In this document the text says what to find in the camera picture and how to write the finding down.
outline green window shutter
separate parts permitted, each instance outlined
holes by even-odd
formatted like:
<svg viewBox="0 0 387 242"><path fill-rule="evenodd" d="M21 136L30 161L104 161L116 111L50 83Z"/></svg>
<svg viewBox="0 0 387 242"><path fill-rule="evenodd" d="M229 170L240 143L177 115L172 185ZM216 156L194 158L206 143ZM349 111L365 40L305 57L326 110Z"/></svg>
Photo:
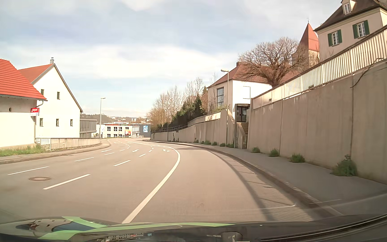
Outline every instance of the green window shutter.
<svg viewBox="0 0 387 242"><path fill-rule="evenodd" d="M364 21L364 27L365 27L365 34L369 35L370 34L370 28L368 27L368 20Z"/></svg>
<svg viewBox="0 0 387 242"><path fill-rule="evenodd" d="M328 34L328 44L332 46L332 34Z"/></svg>
<svg viewBox="0 0 387 242"><path fill-rule="evenodd" d="M358 25L353 25L353 38L358 38Z"/></svg>
<svg viewBox="0 0 387 242"><path fill-rule="evenodd" d="M343 38L341 37L341 29L339 29L339 30L337 31L337 33L338 33L338 42L339 42L339 43L342 43L342 42L343 42Z"/></svg>

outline street lamp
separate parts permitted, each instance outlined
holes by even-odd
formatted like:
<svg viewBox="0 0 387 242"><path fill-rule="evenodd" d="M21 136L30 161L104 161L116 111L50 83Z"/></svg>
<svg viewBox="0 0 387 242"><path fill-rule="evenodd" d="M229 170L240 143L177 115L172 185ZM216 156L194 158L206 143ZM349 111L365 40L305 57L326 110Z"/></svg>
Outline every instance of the street lamp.
<svg viewBox="0 0 387 242"><path fill-rule="evenodd" d="M229 71L221 70L221 72L228 73L228 81L226 82L226 145L228 145L228 109L229 109L229 103L228 103L228 96L229 96Z"/></svg>
<svg viewBox="0 0 387 242"><path fill-rule="evenodd" d="M105 97L101 97L101 100L99 102L99 136L100 138L102 138L102 135L101 135L101 107L102 107L102 100L105 99Z"/></svg>

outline dormer window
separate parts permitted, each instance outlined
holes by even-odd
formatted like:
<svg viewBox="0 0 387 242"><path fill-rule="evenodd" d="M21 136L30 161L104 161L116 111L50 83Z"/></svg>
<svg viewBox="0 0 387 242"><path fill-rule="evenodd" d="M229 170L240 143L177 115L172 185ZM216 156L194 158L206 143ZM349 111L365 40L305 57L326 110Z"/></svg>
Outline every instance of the dormer window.
<svg viewBox="0 0 387 242"><path fill-rule="evenodd" d="M349 14L352 12L352 8L350 6L350 3L346 3L343 5L344 14Z"/></svg>

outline asphalt road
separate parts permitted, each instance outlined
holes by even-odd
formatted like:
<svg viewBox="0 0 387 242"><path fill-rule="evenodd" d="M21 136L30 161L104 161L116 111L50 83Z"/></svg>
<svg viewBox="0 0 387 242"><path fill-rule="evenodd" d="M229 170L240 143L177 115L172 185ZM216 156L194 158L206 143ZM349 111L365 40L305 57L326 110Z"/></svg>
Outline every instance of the asphalt road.
<svg viewBox="0 0 387 242"><path fill-rule="evenodd" d="M117 223L306 221L288 195L221 154L141 139L0 165L0 223L79 216Z"/></svg>

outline curb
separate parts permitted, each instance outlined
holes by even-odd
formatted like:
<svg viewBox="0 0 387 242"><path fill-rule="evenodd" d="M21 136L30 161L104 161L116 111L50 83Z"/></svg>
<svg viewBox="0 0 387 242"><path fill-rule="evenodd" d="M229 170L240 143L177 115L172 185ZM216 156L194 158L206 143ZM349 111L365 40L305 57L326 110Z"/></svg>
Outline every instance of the curb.
<svg viewBox="0 0 387 242"><path fill-rule="evenodd" d="M35 156L35 157L25 157L25 158L20 158L20 159L13 159L13 160L5 160L5 161L0 161L0 164L9 164L9 163L16 163L16 162L25 162L25 161L33 161L33 160L39 160L39 159L45 159L45 158L52 158L52 157L58 157L58 156L67 156L67 155L73 155L73 154L78 154L78 153L83 153L83 152L88 152L88 151L95 151L99 149L105 149L110 147L111 144L105 147L97 147L94 149L89 149L89 150L79 150L79 148L76 151L73 152L68 152L68 153L59 153L59 154L52 154L48 156Z"/></svg>
<svg viewBox="0 0 387 242"><path fill-rule="evenodd" d="M290 194L291 196L295 197L298 201L300 201L304 206L307 206L308 208L314 209L315 212L317 212L320 216L326 218L326 217L335 217L335 216L340 216L341 214L334 209L332 209L330 206L323 206L320 205L320 201L317 200L316 198L310 196L309 194L303 192L302 190L298 189L297 187L291 185L290 183L279 179L276 177L274 174L263 170L262 168L259 168L255 164L252 164L250 162L247 162L239 157L236 157L232 154L226 153L224 151L212 149L209 147L204 147L204 146L197 146L197 145L190 145L190 144L185 144L185 143L175 143L175 142L163 142L163 141L153 141L153 140L143 140L143 141L148 141L148 142L155 142L155 143L167 143L167 144L178 144L178 145L183 145L183 146L191 146L191 147L197 147L201 149L206 149L209 151L214 151L217 153L221 153L225 156L231 157L234 160L240 162L241 164L245 165L248 168L251 168L254 170L256 173L259 173L263 175L266 179L270 180L273 182L276 186L278 186L280 189L285 191L286 193Z"/></svg>

